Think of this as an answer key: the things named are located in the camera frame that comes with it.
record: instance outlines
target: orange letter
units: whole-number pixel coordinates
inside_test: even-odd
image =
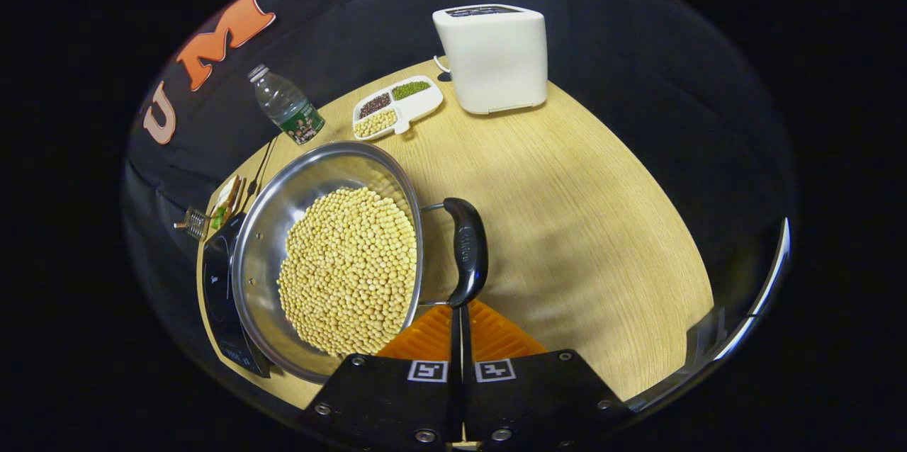
[[[176,130],[176,114],[173,113],[173,106],[169,104],[169,100],[164,94],[163,81],[161,81],[161,84],[158,84],[158,88],[154,91],[152,101],[154,101],[157,106],[161,107],[161,112],[164,113],[165,123],[161,126],[152,116],[152,107],[148,107],[148,112],[145,113],[145,122],[142,123],[142,126],[145,126],[148,133],[150,133],[152,138],[158,141],[160,145],[165,145],[165,143],[168,143],[169,140],[173,138],[173,132]]]
[[[191,90],[197,91],[211,75],[211,65],[201,64],[202,58],[220,62],[227,56],[227,32],[230,32],[230,48],[239,48],[275,18],[275,13],[264,13],[256,0],[237,0],[230,4],[213,33],[196,35],[176,57],[186,67]]]

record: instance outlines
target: wok handle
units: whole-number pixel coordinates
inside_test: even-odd
[[[472,301],[488,278],[488,242],[482,217],[473,204],[457,197],[422,208],[424,212],[444,208],[453,217],[453,257],[460,272],[456,288],[445,304],[456,309]]]

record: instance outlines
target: toaster cord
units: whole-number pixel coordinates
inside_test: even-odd
[[[437,56],[437,55],[434,56],[434,63],[437,64],[438,67],[441,68],[441,71],[443,71],[443,72],[450,72],[450,71],[451,71],[451,70],[445,68],[443,65],[441,65],[441,61],[438,60],[438,56]]]

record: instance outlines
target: plastic water bottle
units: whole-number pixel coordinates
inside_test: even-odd
[[[321,131],[325,120],[291,81],[259,64],[249,73],[259,106],[275,125],[304,145]]]

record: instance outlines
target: bottle label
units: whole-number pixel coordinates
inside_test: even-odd
[[[281,129],[284,130],[295,143],[304,145],[304,143],[317,135],[324,125],[325,120],[318,115],[318,110],[312,106],[311,101],[306,100],[304,106],[302,106],[297,113],[294,113],[291,118],[281,123]]]

